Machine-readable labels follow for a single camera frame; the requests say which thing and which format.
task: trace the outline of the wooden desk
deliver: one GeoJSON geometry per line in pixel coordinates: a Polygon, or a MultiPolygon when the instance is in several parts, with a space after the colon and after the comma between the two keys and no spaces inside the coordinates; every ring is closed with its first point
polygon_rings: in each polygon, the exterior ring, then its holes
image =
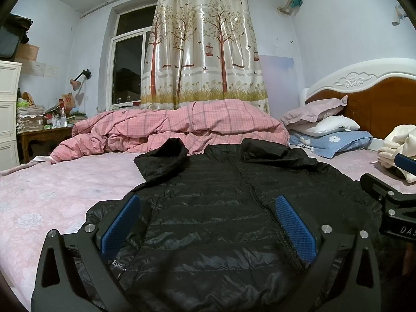
{"type": "Polygon", "coordinates": [[[67,138],[71,138],[72,127],[65,128],[56,128],[56,129],[46,129],[46,130],[37,130],[37,131],[28,131],[24,133],[17,134],[17,141],[22,144],[23,150],[23,162],[30,162],[29,159],[29,143],[32,140],[38,140],[45,142],[47,140],[52,140],[56,144],[61,143],[67,138]]]}

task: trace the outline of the clear bottle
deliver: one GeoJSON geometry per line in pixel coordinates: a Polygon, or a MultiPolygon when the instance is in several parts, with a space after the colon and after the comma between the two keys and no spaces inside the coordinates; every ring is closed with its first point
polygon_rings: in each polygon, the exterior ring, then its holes
{"type": "Polygon", "coordinates": [[[61,109],[61,127],[66,127],[67,124],[67,116],[65,114],[65,108],[61,109]]]}

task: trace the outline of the brown wooden headboard panel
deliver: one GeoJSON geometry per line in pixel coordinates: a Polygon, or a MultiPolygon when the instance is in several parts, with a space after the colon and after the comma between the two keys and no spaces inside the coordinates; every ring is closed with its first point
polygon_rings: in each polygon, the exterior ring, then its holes
{"type": "Polygon", "coordinates": [[[416,81],[390,77],[369,89],[356,93],[322,90],[306,103],[348,95],[348,104],[341,114],[356,121],[361,130],[384,139],[400,124],[416,125],[416,81]]]}

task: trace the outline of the metal screw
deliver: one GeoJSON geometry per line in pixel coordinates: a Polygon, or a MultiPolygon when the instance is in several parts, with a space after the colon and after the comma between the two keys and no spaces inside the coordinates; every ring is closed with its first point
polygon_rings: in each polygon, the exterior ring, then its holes
{"type": "Polygon", "coordinates": [[[361,238],[368,238],[368,232],[364,231],[364,230],[361,230],[360,231],[360,236],[361,236],[361,238]]]}
{"type": "Polygon", "coordinates": [[[84,230],[85,232],[92,232],[95,230],[95,225],[94,224],[85,225],[84,230]]]}
{"type": "Polygon", "coordinates": [[[332,227],[330,227],[328,224],[324,224],[321,226],[321,230],[324,233],[331,233],[332,232],[332,227]]]}
{"type": "Polygon", "coordinates": [[[52,229],[52,230],[49,230],[49,232],[48,232],[48,237],[55,237],[55,235],[56,235],[56,230],[55,229],[52,229]]]}

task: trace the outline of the white pillow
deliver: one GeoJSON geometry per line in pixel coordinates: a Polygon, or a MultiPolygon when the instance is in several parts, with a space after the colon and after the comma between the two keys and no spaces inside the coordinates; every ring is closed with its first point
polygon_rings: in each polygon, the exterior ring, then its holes
{"type": "Polygon", "coordinates": [[[340,131],[355,131],[358,129],[360,129],[360,126],[354,120],[344,116],[330,116],[317,123],[290,126],[290,130],[296,130],[313,137],[321,137],[340,131]]]}

